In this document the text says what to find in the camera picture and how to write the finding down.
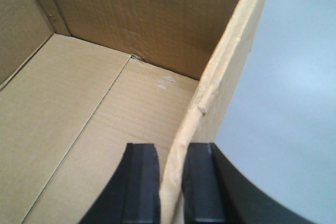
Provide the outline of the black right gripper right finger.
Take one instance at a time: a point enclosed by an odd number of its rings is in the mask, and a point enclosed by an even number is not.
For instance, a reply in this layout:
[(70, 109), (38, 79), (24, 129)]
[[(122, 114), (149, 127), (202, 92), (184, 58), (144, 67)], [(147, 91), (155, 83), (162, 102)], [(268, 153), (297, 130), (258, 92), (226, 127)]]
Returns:
[(182, 191), (185, 223), (310, 223), (250, 182), (215, 143), (191, 143)]

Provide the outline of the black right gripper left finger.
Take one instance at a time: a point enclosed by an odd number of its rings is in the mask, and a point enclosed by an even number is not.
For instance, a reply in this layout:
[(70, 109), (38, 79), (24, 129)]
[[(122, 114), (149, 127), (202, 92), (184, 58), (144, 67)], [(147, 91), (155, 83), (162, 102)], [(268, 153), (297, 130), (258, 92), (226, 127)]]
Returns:
[(159, 175), (154, 145), (128, 143), (95, 202), (93, 223), (160, 223)]

